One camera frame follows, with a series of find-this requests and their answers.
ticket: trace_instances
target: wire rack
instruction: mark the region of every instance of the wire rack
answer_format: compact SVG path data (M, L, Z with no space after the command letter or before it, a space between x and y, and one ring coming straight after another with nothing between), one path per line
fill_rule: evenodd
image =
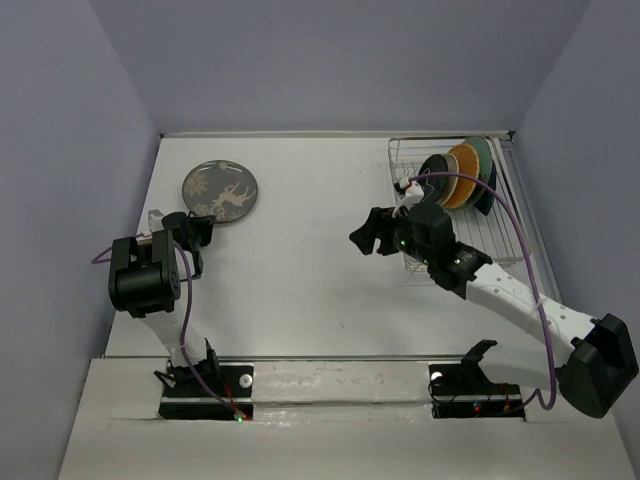
M427 157L435 153L446 153L451 147L463 141L464 138L406 137L390 139L388 154L393 183L397 182L403 175L407 176L407 178L417 175ZM488 143L494 157L493 161L496 162L496 165L499 165L495 158L494 145L491 142ZM503 198L509 199L510 197L505 195L508 187L504 182L505 180L502 176L497 175L496 191ZM396 202L398 202L400 197L395 192L395 189L394 194ZM524 259L509 216L497 202L486 217L475 208L445 211L451 217L456 238L487 253L500 266L508 267ZM427 272L426 265L416 262L407 255L404 256L404 263L405 268L412 274Z

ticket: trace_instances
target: orange plate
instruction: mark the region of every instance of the orange plate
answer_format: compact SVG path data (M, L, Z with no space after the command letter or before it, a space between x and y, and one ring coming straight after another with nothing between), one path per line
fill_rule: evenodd
M458 159L460 173L466 173L467 175L478 178L478 174L480 173L480 159L478 158L475 148L471 145L461 143L449 150L449 153L452 153ZM447 200L443 207L459 208L463 206L465 202L469 200L475 187L476 184L471 180L459 178L453 195L451 195L451 198Z

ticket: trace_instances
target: dark decorative plate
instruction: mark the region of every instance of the dark decorative plate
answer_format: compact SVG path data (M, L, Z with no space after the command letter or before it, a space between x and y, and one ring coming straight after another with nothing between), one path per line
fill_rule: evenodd
M446 158L444 158L442 155L435 154L431 155L424 161L424 163L420 167L420 171L418 172L418 174L448 171L449 166L447 165ZM442 191L447 186L447 177L425 178L424 180L418 180L418 183L424 190L424 198L422 201L435 203L440 198L440 196L442 195Z
M238 163L213 160L189 172L182 184L182 199L196 216L215 215L217 223L230 223L253 208L258 182Z

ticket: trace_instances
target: green plate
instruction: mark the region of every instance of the green plate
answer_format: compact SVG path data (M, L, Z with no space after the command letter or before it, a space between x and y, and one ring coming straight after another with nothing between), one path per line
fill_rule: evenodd
M484 183L489 183L489 178L491 178L491 169L493 168L493 157L491 156L489 144L481 137L469 137L464 141L464 143L471 145L480 159L480 173L478 174L478 179L482 180ZM471 197L469 197L469 200L467 200L464 206L473 207L476 202L480 200L483 193L484 189L476 185Z

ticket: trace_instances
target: deer pattern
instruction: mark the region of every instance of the deer pattern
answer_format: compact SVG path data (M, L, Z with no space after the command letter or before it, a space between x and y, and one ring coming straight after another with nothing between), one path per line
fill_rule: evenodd
M226 202L234 205L236 207L241 207L244 205L244 202L252 198L256 194L256 190L254 190L251 194L249 194L249 187L247 187L242 195L236 195L234 192L240 186L240 182L235 185L229 185L224 189L224 192L218 195L211 203L211 213L216 216L218 220L234 220L240 216L239 213L228 213L224 208L224 204Z

